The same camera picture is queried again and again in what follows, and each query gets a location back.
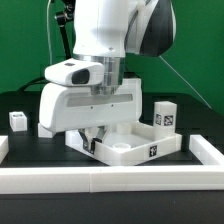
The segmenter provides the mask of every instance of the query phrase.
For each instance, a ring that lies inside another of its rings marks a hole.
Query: sticker
[[[156,114],[156,124],[161,125],[162,123],[162,116],[159,114]]]
[[[151,146],[149,149],[149,157],[157,155],[157,145]]]
[[[172,126],[173,125],[173,115],[164,117],[164,126]]]

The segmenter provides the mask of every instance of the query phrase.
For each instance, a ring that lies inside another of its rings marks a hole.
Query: black table
[[[64,134],[37,137],[40,92],[0,95],[0,135],[9,136],[4,167],[105,166],[64,145]],[[143,94],[141,122],[152,124],[154,102],[178,104],[176,132],[183,135],[181,152],[151,165],[199,165],[189,152],[189,136],[201,134],[224,152],[224,118],[185,94]],[[24,111],[28,131],[13,133],[8,113]],[[1,223],[223,223],[223,191],[117,192],[81,194],[0,195]]]

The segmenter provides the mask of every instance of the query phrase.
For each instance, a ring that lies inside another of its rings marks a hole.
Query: white frame
[[[189,148],[205,165],[1,168],[0,194],[223,190],[224,156],[199,135]]]

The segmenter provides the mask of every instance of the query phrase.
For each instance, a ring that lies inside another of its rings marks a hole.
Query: cable
[[[33,80],[31,80],[30,82],[28,82],[27,84],[21,86],[17,91],[19,91],[19,92],[23,92],[24,90],[26,90],[26,88],[28,88],[28,87],[31,86],[31,85],[47,84],[47,83],[48,83],[48,81],[47,81],[47,82],[41,82],[41,81],[43,81],[43,80],[45,80],[44,77],[39,77],[39,78],[33,79]]]
[[[50,30],[50,5],[51,1],[48,1],[47,4],[47,39],[48,39],[48,48],[49,48],[49,57],[50,57],[50,65],[53,64],[53,54],[52,54],[52,44],[51,44],[51,30]]]
[[[181,78],[199,97],[200,99],[210,108],[212,107],[209,105],[209,103],[202,97],[202,95],[178,72],[176,71],[162,56],[159,56],[159,58],[179,77]]]

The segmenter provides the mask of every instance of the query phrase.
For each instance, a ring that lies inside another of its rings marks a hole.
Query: green backdrop
[[[26,82],[43,76],[49,64],[47,2],[1,0],[0,92],[17,90]],[[54,21],[54,14],[63,9],[63,4],[60,0],[55,2],[51,7],[51,34],[56,63],[63,60],[64,53]],[[173,7],[177,34],[174,45],[163,57],[215,111],[224,115],[224,1],[173,0]],[[72,48],[72,24],[67,30]],[[144,92],[188,93],[198,98],[160,58],[127,55],[126,61],[129,70],[142,78]]]

